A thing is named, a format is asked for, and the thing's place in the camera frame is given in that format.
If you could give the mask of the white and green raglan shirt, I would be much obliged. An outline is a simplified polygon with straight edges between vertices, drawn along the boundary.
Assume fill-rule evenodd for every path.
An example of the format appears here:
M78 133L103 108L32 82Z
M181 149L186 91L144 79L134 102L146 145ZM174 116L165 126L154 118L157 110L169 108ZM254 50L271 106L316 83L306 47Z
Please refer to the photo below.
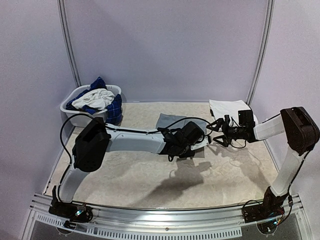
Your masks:
M237 124L239 124L238 111L251 110L251 108L243 100L218 101L210 99L209 107L213 120L224 118L225 115L229 115L229 117L233 118Z

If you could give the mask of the grey garment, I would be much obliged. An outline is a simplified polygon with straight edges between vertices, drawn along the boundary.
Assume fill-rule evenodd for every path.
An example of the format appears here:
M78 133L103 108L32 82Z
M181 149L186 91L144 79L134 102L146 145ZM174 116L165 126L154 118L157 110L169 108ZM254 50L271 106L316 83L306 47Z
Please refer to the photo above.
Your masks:
M206 126L209 123L207 120L200 118L200 117L186 117L186 116L179 116L179 115L167 115L161 113L159 119L156 123L156 129L160 131L164 137L165 145L160 155L167 155L168 156L168 144L167 141L170 139L171 134L174 134L177 130L182 129L188 122L196 123L203 131L204 131L204 138L207 134Z

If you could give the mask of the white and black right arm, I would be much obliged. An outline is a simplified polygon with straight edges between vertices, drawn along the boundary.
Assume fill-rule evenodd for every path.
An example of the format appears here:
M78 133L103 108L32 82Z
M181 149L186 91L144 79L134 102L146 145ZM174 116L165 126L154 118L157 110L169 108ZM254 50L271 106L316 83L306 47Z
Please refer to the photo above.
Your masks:
M224 146L233 140L255 143L267 140L282 133L286 136L287 152L276 179L264 193L263 203L258 213L262 218L269 218L289 196L290 186L298 175L306 156L320 140L320 129L302 106L285 108L279 114L257 124L253 111L238 111L238 123L230 125L232 118L225 115L207 125L207 129L222 132L213 140Z

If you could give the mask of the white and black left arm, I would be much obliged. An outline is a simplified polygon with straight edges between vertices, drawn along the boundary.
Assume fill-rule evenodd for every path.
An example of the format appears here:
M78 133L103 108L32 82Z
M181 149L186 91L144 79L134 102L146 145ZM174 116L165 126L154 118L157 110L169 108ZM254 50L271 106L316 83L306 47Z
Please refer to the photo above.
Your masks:
M74 195L89 173L97 171L108 152L130 151L187 158L207 140L205 132L193 121L183 127L140 130L107 125L100 117L92 119L76 137L68 153L69 165L53 191L55 209L63 216L74 213Z

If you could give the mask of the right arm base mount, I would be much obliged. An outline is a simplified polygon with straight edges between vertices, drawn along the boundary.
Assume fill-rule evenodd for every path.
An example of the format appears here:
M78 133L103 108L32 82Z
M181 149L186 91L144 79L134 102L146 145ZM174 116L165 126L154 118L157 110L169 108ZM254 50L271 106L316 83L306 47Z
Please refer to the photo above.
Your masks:
M256 222L258 231L263 235L272 235L278 226L286 219L283 203L258 202L248 200L241 208L241 214L245 223Z

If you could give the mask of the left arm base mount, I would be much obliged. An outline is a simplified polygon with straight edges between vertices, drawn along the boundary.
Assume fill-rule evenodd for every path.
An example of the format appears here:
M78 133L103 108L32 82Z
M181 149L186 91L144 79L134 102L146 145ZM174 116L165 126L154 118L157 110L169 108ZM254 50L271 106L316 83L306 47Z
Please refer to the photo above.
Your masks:
M93 208L75 203L66 203L59 200L57 196L57 186L52 189L52 200L48 212L57 217L65 218L64 228L75 230L77 224L89 223L93 217Z

